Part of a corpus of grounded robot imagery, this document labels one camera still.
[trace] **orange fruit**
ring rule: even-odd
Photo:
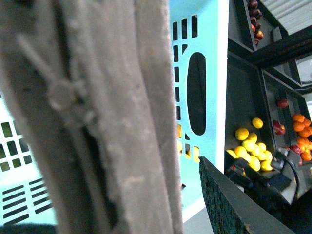
[[[292,120],[293,120],[294,122],[303,123],[304,119],[305,119],[305,117],[304,117],[303,115],[301,115],[301,114],[294,114],[294,115],[292,116]]]
[[[309,129],[303,129],[302,131],[298,132],[299,136],[301,137],[309,137],[311,135],[311,132]]]
[[[308,129],[310,133],[312,134],[312,127],[305,127],[305,129]]]
[[[306,142],[305,142],[304,138],[298,137],[298,138],[297,138],[297,143],[298,143],[298,144],[305,144]]]
[[[307,118],[304,119],[303,121],[303,124],[306,126],[306,127],[309,127],[311,125],[311,121]]]
[[[303,123],[300,122],[294,122],[293,123],[293,128],[295,132],[300,132],[302,131],[306,126]]]
[[[311,160],[311,154],[309,154],[309,153],[307,153],[307,152],[303,152],[302,154],[301,154],[301,158],[302,158],[302,160],[304,160],[304,161],[310,161]]]
[[[299,146],[301,152],[305,152],[306,147],[304,144],[298,144],[298,146]]]

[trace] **metal beam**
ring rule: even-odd
[[[245,59],[261,68],[275,67],[312,53],[312,26],[258,49]]]

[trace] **tangerine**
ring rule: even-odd
[[[292,120],[293,120],[294,122],[303,123],[304,119],[305,119],[305,117],[304,117],[303,115],[301,115],[301,114],[294,114],[294,115],[292,116]]]
[[[311,154],[309,154],[309,153],[307,153],[307,152],[303,152],[302,154],[301,154],[301,158],[302,158],[302,160],[304,160],[304,161],[310,161],[311,160]]]
[[[303,121],[303,124],[306,126],[306,127],[309,127],[311,125],[311,121],[307,118],[304,119]]]
[[[302,131],[298,132],[299,136],[301,137],[309,137],[311,135],[311,132],[309,129],[303,129]]]
[[[295,132],[300,132],[302,131],[306,126],[303,123],[300,122],[294,122],[293,123],[293,128]]]

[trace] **red fruit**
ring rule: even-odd
[[[299,146],[297,146],[297,145],[292,145],[291,147],[290,147],[290,149],[292,150],[292,151],[294,151],[296,154],[301,154],[301,150],[300,150],[300,148],[299,148]]]
[[[288,100],[287,99],[282,99],[280,101],[277,101],[276,102],[276,105],[279,107],[279,108],[285,108],[288,106]]]
[[[276,135],[284,135],[286,133],[285,126],[276,120],[273,120],[273,127]]]
[[[257,0],[250,0],[248,3],[249,9],[256,9],[258,7],[258,1]]]
[[[250,16],[254,16],[257,20],[262,17],[262,13],[259,9],[254,9],[249,12]]]
[[[255,23],[254,24],[254,28],[255,28],[255,33],[258,33],[260,28],[261,28],[261,24],[260,23]]]
[[[255,25],[255,23],[257,23],[257,19],[254,16],[251,16],[250,22],[252,23],[252,25]]]
[[[257,32],[257,34],[255,35],[255,37],[259,40],[262,40],[264,38],[264,35],[261,31]]]
[[[300,160],[298,162],[298,166],[300,167],[300,166],[302,166],[302,164],[303,164],[303,161],[302,161],[302,158],[300,158]]]

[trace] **fruit bin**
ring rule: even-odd
[[[184,222],[205,207],[198,157],[224,167],[227,5],[169,1]]]
[[[278,147],[296,144],[297,136],[293,129],[292,116],[294,113],[300,113],[310,119],[305,99],[272,74],[258,69],[231,52],[228,53],[227,72],[225,150],[241,144],[241,141],[235,138],[235,131],[240,127],[256,133],[258,142],[264,142],[273,155]],[[276,101],[280,98],[288,99],[288,107],[284,109],[277,107]],[[254,117],[263,120],[261,129],[253,127]],[[273,120],[278,120],[285,125],[284,135],[274,133]],[[229,161],[228,157],[226,154],[226,164]],[[289,172],[286,176],[292,178],[293,173]],[[298,168],[298,176],[300,178],[298,194],[301,196],[312,187],[310,162],[304,162],[303,166]]]
[[[3,97],[0,97],[0,112],[0,226],[56,224],[42,175]]]
[[[288,35],[287,30],[272,15],[266,6],[258,0],[258,9],[261,10],[263,17],[257,22],[261,24],[261,31],[264,38],[256,46],[254,34],[251,28],[251,21],[248,10],[248,0],[230,0],[229,9],[229,51],[242,58],[250,56],[253,51],[272,44]],[[291,85],[300,87],[301,81],[295,61],[271,68],[270,73],[278,76],[280,80]]]
[[[306,101],[298,92],[279,81],[269,72],[262,71],[262,75],[265,82],[265,93],[271,120],[278,120],[286,127],[284,135],[278,136],[274,134],[275,147],[296,145],[298,136],[293,128],[292,116],[294,114],[302,114],[311,120]],[[284,109],[278,108],[276,101],[279,99],[287,99],[288,106]]]
[[[274,152],[270,116],[263,95],[264,82],[258,68],[229,52],[227,73],[225,150],[241,144],[235,138],[235,132],[243,127],[250,133],[256,133],[258,142],[265,143],[267,149]],[[255,117],[262,119],[262,128],[252,125]]]

